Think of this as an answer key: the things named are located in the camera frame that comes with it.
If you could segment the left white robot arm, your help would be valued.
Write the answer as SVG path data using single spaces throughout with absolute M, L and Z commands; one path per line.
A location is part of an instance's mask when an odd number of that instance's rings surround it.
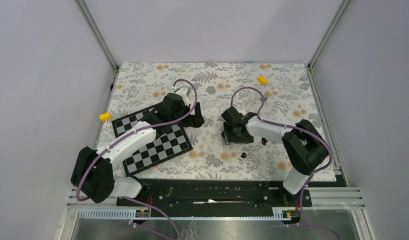
M 183 93 L 169 93 L 108 145 L 97 149 L 82 148 L 70 179 L 77 188 L 76 199 L 98 204 L 108 197 L 128 197 L 133 204 L 143 205 L 148 193 L 142 184 L 132 177 L 116 176 L 114 169 L 140 148 L 169 135 L 175 125 L 183 128 L 203 125 L 200 103 L 196 100 L 186 104 L 185 97 Z

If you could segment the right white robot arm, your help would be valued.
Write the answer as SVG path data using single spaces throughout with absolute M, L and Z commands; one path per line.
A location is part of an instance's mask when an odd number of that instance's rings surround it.
M 292 164 L 279 192 L 279 199 L 286 206 L 299 200 L 299 191 L 308 184 L 317 167 L 332 157 L 328 144 L 309 120 L 303 119 L 295 125 L 281 124 L 261 119 L 254 112 L 243 115 L 233 106 L 221 117 L 224 120 L 221 135 L 227 145 L 250 144 L 255 137 L 283 144 Z

